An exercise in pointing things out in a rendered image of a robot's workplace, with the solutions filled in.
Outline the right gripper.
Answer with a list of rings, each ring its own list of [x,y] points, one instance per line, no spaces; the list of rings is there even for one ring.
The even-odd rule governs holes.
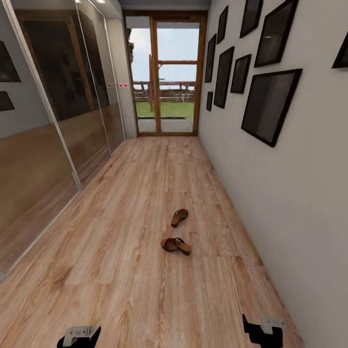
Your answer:
[[[243,314],[243,324],[246,333],[249,333],[251,343],[260,344],[261,348],[267,348],[269,345],[276,345],[278,348],[283,347],[282,331],[278,327],[272,327],[273,334],[266,334],[262,331],[260,325],[248,323]]]

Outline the sandal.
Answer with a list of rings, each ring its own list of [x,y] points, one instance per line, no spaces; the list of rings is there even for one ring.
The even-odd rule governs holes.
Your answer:
[[[161,246],[168,252],[179,250],[184,255],[189,256],[192,251],[192,246],[186,244],[181,238],[167,238],[161,241]]]
[[[173,228],[176,228],[178,226],[178,223],[180,222],[180,220],[184,220],[188,217],[188,210],[186,208],[182,208],[180,210],[178,210],[176,212],[176,214],[174,214],[174,218],[171,221],[171,226]]]

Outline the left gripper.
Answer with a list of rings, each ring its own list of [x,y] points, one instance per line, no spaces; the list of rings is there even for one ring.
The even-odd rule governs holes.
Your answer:
[[[62,338],[59,340],[57,348],[94,348],[100,335],[100,332],[101,326],[98,328],[98,330],[94,333],[94,335],[91,338],[89,338],[88,336],[78,337],[77,341],[74,342],[70,347],[63,347],[64,338]]]

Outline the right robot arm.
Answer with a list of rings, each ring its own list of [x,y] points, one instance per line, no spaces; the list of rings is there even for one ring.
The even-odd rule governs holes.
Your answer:
[[[243,324],[246,333],[249,333],[251,343],[260,344],[261,348],[282,348],[282,328],[287,328],[288,321],[284,318],[261,316],[262,325],[248,323],[243,314]]]

